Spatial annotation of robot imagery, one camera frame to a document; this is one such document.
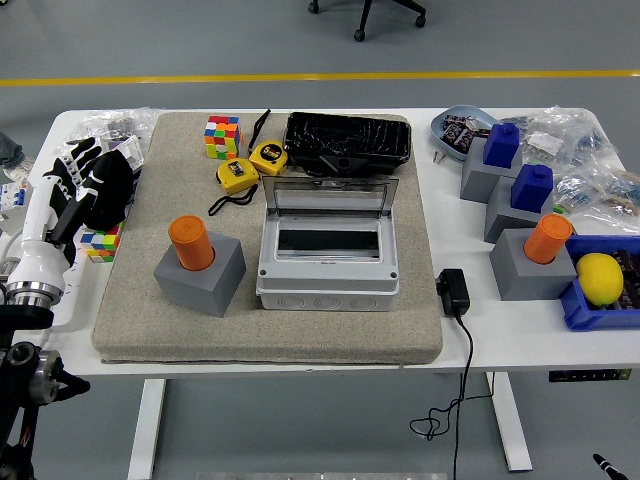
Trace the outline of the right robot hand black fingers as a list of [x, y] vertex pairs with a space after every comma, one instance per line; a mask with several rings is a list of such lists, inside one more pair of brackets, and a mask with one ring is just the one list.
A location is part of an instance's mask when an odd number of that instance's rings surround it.
[[611, 480], [629, 480], [629, 478], [614, 467], [608, 460], [606, 460], [600, 454], [594, 453], [592, 455], [596, 464], [609, 476]]

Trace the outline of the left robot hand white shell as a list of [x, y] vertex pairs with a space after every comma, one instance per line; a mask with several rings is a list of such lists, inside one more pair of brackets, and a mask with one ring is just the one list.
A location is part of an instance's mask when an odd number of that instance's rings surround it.
[[6, 302], [54, 305], [64, 293], [64, 273], [75, 258], [74, 235], [104, 190], [111, 159], [93, 137], [35, 184], [22, 230], [22, 257], [9, 275]]

